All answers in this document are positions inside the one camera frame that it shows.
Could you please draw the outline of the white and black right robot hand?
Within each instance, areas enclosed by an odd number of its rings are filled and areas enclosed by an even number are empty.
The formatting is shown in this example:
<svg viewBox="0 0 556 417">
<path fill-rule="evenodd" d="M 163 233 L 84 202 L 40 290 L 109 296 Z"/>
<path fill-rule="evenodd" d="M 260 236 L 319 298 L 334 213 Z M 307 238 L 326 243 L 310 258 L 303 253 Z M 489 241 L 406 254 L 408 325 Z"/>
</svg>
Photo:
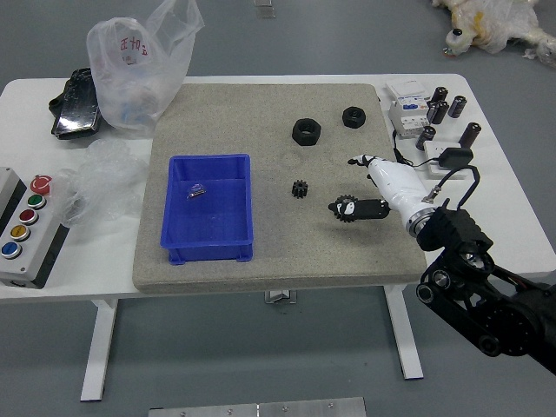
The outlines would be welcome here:
<svg viewBox="0 0 556 417">
<path fill-rule="evenodd" d="M 360 155 L 347 162 L 367 169 L 367 176 L 381 195 L 379 199 L 360 200 L 352 195 L 341 195 L 328 209 L 342 222 L 386 218 L 391 210 L 401 215 L 407 226 L 412 218 L 434 211 L 425 202 L 427 191 L 413 168 L 378 156 Z"/>
</svg>

